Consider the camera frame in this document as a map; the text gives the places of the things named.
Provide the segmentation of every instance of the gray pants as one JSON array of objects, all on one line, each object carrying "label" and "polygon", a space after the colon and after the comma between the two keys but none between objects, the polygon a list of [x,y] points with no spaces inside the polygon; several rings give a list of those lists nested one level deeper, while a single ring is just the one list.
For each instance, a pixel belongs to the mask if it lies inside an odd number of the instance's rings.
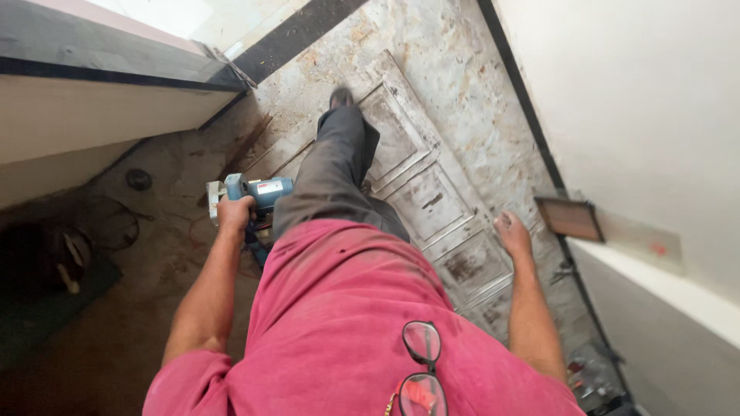
[{"label": "gray pants", "polygon": [[356,105],[324,113],[316,142],[300,164],[293,192],[275,204],[274,239],[304,221],[338,218],[374,225],[409,242],[396,210],[360,191],[379,140],[379,132],[363,119]]}]

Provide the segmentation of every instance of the foot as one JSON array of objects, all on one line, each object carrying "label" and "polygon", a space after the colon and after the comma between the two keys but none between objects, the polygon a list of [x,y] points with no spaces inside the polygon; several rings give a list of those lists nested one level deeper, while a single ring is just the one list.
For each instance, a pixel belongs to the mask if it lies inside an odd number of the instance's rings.
[{"label": "foot", "polygon": [[347,107],[354,105],[354,98],[352,98],[352,92],[349,88],[337,87],[329,96],[329,108],[337,108],[343,105]]}]

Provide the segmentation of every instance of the right hand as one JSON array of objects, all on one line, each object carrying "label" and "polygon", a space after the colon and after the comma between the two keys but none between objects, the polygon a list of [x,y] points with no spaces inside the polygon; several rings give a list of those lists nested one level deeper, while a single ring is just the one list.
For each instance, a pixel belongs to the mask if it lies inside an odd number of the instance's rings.
[{"label": "right hand", "polygon": [[532,240],[529,237],[529,230],[522,224],[517,214],[512,211],[502,211],[494,220],[494,228],[499,233],[501,244],[512,259],[532,257]]},{"label": "right hand", "polygon": [[228,195],[221,197],[221,201],[216,205],[218,210],[218,229],[223,231],[244,231],[249,219],[257,218],[253,211],[257,206],[257,201],[252,196],[245,196],[237,201],[229,199]]}]

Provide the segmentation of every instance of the white painted door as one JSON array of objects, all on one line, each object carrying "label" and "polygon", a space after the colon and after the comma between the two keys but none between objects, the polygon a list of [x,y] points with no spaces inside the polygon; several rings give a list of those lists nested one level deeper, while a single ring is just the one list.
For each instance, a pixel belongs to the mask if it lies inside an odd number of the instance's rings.
[{"label": "white painted door", "polygon": [[[412,243],[434,265],[456,312],[506,341],[511,263],[493,215],[426,115],[391,54],[384,51],[353,89],[380,143],[366,177],[371,195],[389,202]],[[308,117],[246,172],[247,178],[297,174],[315,135]]]}]

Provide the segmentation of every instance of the left hand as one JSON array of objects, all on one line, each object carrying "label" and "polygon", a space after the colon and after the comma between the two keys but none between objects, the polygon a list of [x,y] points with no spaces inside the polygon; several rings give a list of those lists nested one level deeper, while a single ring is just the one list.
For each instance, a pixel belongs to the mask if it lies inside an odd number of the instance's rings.
[{"label": "left hand", "polygon": [[257,213],[254,212],[256,206],[257,201],[252,196],[245,196],[237,201],[232,201],[228,195],[224,195],[216,205],[218,229],[243,231],[249,223],[249,219],[257,219]]}]

